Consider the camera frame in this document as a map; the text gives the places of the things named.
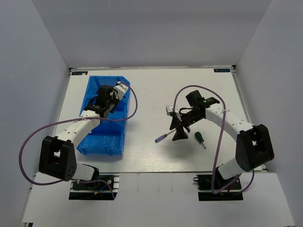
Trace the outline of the blue red screwdriver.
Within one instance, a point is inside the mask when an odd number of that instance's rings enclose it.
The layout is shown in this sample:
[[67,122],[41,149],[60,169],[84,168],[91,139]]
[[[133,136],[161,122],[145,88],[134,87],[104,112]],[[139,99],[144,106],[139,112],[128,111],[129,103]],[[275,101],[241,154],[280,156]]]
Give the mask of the blue red screwdriver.
[[163,141],[164,139],[166,139],[170,134],[174,133],[175,131],[176,131],[176,130],[174,129],[174,130],[172,130],[172,131],[169,131],[168,133],[165,133],[165,134],[159,136],[158,138],[155,139],[154,142],[155,142],[155,143],[159,143],[159,142]]

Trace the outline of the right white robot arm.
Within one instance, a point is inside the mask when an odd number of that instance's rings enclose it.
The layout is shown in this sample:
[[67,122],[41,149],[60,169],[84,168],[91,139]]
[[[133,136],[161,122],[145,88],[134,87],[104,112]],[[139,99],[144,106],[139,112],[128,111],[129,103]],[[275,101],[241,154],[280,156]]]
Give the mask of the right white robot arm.
[[190,105],[187,113],[182,113],[175,104],[166,107],[171,116],[170,130],[175,131],[173,141],[188,139],[190,126],[200,120],[209,120],[221,128],[220,137],[226,132],[236,142],[235,157],[220,166],[214,166],[211,190],[219,193],[228,188],[245,172],[274,159],[274,151],[268,128],[253,125],[230,113],[222,100],[214,97],[204,98],[195,90],[186,96]]

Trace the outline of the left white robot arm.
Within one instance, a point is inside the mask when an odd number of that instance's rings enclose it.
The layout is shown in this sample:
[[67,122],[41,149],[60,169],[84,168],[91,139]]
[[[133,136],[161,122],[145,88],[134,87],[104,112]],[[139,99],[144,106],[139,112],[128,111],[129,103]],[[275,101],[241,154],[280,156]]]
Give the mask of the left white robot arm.
[[67,129],[54,137],[43,139],[39,160],[39,172],[63,181],[82,180],[89,188],[99,186],[100,177],[96,168],[76,161],[75,149],[102,120],[112,113],[128,91],[118,83],[115,87],[102,85],[97,95],[91,98],[81,112],[80,120],[74,121]]

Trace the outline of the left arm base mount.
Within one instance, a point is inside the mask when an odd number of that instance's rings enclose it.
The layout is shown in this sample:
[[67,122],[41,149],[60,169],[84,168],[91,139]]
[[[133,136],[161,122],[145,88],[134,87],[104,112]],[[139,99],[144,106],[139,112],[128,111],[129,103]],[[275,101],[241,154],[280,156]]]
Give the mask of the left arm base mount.
[[119,174],[100,174],[104,182],[79,183],[72,181],[69,200],[81,201],[113,201],[118,193]]

